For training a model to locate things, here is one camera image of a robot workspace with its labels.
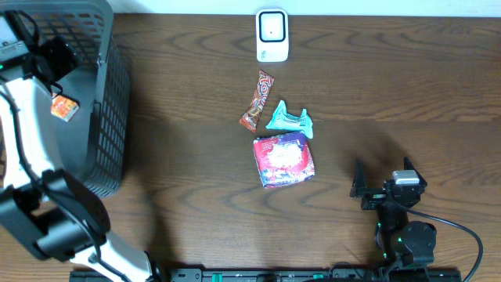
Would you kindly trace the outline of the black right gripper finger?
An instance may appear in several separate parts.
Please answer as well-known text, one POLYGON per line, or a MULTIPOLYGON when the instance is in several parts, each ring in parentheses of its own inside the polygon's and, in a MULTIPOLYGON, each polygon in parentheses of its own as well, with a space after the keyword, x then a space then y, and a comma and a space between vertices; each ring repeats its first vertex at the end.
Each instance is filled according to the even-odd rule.
POLYGON ((421 180, 421 174, 416 170, 409 157, 404 157, 404 180, 421 180))
POLYGON ((350 197, 362 197, 367 192, 366 178, 360 160, 355 162, 355 176, 351 185, 350 197))

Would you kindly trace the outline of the orange small snack packet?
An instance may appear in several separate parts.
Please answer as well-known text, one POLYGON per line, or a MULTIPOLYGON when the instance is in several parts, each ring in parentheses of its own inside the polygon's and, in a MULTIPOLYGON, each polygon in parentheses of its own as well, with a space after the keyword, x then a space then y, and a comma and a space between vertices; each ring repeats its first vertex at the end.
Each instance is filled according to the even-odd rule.
POLYGON ((68 122, 78 112, 79 108, 77 101, 61 94, 52 94, 52 106, 50 110, 52 116, 68 122))

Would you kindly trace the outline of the red purple snack bag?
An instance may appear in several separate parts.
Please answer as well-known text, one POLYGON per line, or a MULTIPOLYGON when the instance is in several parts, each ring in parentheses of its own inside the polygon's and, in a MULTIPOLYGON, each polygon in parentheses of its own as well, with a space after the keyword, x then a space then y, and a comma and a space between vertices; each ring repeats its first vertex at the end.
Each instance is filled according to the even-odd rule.
POLYGON ((303 132, 256 139, 254 158, 264 188, 302 183, 315 175, 315 165, 303 132))

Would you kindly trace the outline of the teal snack wrapper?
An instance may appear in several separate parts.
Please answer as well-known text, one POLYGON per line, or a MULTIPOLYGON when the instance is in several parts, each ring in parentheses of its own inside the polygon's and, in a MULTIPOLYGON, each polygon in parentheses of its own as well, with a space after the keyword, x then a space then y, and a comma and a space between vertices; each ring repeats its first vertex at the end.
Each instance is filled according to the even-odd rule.
POLYGON ((279 101, 271 121, 265 127, 269 130, 303 132, 307 138, 314 138, 313 122, 307 110, 304 108, 300 116, 289 114, 284 100, 279 101))

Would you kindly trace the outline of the red chocolate bar wrapper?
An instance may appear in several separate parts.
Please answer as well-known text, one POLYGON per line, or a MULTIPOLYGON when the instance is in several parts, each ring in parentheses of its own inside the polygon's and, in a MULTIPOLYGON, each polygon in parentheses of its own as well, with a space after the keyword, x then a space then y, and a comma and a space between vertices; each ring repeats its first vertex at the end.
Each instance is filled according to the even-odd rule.
POLYGON ((258 74, 259 78, 250 106, 239 120, 241 125, 253 133, 257 131, 258 122, 275 81, 273 76, 263 70, 260 70, 258 74))

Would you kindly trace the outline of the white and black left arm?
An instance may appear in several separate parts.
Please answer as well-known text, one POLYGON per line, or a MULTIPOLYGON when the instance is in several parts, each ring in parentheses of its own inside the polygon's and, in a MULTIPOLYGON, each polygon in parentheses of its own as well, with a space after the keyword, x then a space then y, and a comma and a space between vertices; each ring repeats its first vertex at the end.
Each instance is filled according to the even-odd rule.
POLYGON ((1 14, 1 121, 7 156, 1 223, 35 258, 90 267, 113 281, 161 281, 149 255, 110 226, 102 201, 63 167, 52 127, 60 80, 81 65, 20 10, 1 14))

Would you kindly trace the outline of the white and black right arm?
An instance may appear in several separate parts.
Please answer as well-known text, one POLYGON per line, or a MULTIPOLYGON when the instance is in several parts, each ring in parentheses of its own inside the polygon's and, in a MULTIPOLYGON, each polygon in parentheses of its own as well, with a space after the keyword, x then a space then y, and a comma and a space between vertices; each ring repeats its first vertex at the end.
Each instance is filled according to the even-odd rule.
POLYGON ((377 213, 374 241, 389 266, 418 269, 434 261, 436 228, 408 218, 410 208, 420 202, 426 187, 427 182, 407 157, 404 168, 392 172, 392 178, 380 188, 368 187, 362 162, 355 163, 350 196, 361 200, 362 210, 377 213))

